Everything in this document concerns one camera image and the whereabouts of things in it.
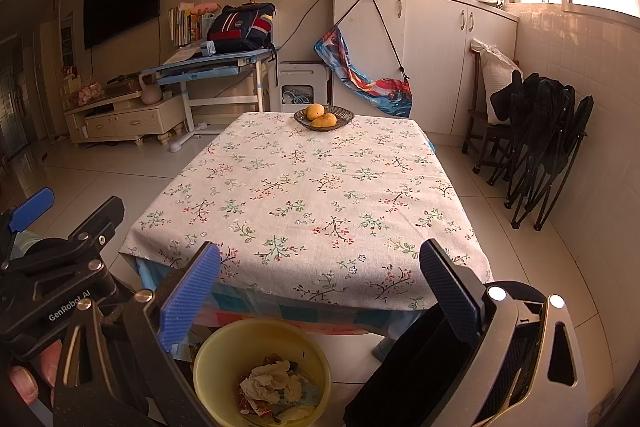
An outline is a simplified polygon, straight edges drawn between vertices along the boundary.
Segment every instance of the backpack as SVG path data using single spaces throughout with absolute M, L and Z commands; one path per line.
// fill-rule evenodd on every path
M 216 53 L 237 53 L 273 48 L 271 26 L 276 7 L 270 2 L 225 6 L 207 33 Z

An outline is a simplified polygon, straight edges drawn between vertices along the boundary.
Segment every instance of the floral tablecloth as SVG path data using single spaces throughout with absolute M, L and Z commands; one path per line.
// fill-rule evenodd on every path
M 482 282 L 489 262 L 412 120 L 356 116 L 315 132 L 241 115 L 156 198 L 120 249 L 181 267 L 219 245 L 219 282 L 342 306 L 416 310 L 434 296 L 418 250 L 434 237 Z

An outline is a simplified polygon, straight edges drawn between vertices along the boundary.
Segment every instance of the yellow fruit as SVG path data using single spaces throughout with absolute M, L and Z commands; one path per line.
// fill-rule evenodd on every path
M 333 127 L 337 121 L 335 115 L 328 112 L 322 116 L 318 116 L 318 118 L 311 122 L 311 127 Z
M 318 116 L 324 115 L 324 106 L 319 103 L 312 103 L 306 108 L 306 117 L 309 120 L 315 120 Z

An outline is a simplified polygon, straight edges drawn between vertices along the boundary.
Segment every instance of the blue desk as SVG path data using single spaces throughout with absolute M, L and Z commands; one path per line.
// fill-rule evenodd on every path
M 197 131 L 199 134 L 219 134 L 219 130 L 207 130 L 202 125 L 197 130 L 193 124 L 193 114 L 191 107 L 201 105 L 222 105 L 227 103 L 257 103 L 258 111 L 264 111 L 262 103 L 262 88 L 266 84 L 262 83 L 262 66 L 264 59 L 268 58 L 271 51 L 261 48 L 251 52 L 225 53 L 212 55 L 211 57 L 191 58 L 181 62 L 175 62 L 165 66 L 158 66 L 142 71 L 142 75 L 154 74 L 158 84 L 165 86 L 168 84 L 180 84 L 180 94 L 184 102 L 184 112 L 187 119 L 188 135 L 180 141 L 180 145 L 193 136 Z M 215 98 L 189 98 L 187 82 L 191 80 L 207 80 L 220 76 L 233 76 L 243 71 L 251 71 L 254 76 L 256 94 L 249 96 L 217 96 Z

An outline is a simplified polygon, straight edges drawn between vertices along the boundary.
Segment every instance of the yellow trash bin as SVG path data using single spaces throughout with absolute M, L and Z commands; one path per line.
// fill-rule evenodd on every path
M 193 366 L 196 394 L 222 427 L 255 426 L 239 412 L 238 387 L 241 377 L 262 365 L 264 357 L 271 353 L 298 362 L 322 393 L 311 416 L 289 422 L 287 427 L 308 427 L 326 409 L 332 385 L 331 368 L 318 344 L 302 330 L 282 321 L 245 319 L 213 333 L 202 344 Z

